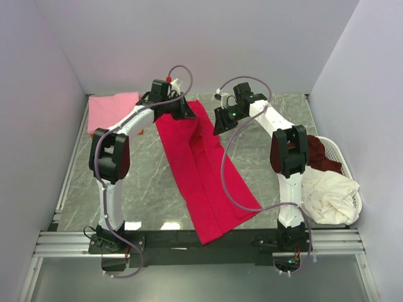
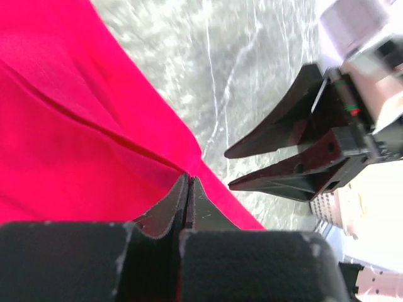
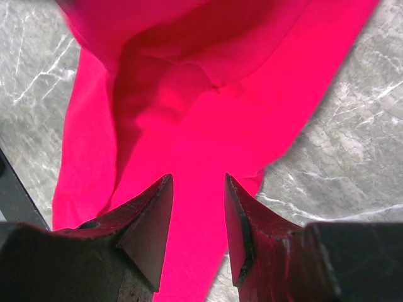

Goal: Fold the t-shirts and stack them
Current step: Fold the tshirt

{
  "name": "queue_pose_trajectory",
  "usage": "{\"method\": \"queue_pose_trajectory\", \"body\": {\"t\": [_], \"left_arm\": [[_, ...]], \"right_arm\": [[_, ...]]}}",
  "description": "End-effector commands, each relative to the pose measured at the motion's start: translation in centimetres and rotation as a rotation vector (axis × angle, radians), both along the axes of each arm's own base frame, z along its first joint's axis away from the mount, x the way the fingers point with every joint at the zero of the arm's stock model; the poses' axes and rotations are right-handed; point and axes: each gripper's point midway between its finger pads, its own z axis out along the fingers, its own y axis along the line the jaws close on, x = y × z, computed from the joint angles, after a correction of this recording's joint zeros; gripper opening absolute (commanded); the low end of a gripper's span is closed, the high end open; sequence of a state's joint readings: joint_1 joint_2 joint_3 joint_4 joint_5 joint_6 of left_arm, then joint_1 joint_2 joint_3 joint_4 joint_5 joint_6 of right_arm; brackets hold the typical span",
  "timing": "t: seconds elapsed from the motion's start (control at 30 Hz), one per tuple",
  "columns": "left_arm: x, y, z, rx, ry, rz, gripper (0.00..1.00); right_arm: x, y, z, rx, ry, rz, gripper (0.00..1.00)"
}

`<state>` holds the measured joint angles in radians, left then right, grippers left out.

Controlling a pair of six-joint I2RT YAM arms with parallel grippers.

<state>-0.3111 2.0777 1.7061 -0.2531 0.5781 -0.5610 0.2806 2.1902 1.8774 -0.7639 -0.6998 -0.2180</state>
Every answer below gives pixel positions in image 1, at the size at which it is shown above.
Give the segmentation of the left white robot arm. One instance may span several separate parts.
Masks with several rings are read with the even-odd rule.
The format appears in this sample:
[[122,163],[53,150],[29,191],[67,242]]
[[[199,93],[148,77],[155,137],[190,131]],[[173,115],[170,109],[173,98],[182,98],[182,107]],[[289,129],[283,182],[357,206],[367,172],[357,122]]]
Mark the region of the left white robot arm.
[[134,108],[113,126],[94,131],[89,156],[89,168],[99,192],[100,218],[94,229],[93,245],[111,253],[128,247],[122,212],[123,180],[130,170],[130,138],[160,117],[170,115],[175,120],[195,119],[196,114],[181,91],[181,79],[167,77],[154,80],[150,91],[140,97]]

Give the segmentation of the crimson red t-shirt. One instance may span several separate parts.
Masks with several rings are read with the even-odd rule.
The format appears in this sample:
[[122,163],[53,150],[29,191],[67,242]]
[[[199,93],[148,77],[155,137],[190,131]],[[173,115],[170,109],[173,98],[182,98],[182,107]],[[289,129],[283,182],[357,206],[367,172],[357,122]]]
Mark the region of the crimson red t-shirt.
[[202,244],[255,216],[260,204],[228,157],[202,103],[189,103],[195,119],[156,121],[176,185]]

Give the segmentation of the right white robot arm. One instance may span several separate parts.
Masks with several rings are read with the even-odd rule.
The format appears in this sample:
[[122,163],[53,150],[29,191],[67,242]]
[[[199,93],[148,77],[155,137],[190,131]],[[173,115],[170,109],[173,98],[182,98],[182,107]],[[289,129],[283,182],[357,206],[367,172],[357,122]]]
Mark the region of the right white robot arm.
[[247,82],[234,88],[235,104],[228,103],[230,94],[218,88],[213,98],[220,101],[214,109],[214,135],[238,126],[242,119],[255,120],[271,138],[270,164],[278,177],[280,188],[280,213],[278,216],[277,246],[290,251],[306,239],[302,211],[302,180],[309,162],[307,131],[294,125],[270,105],[271,94],[255,94]]

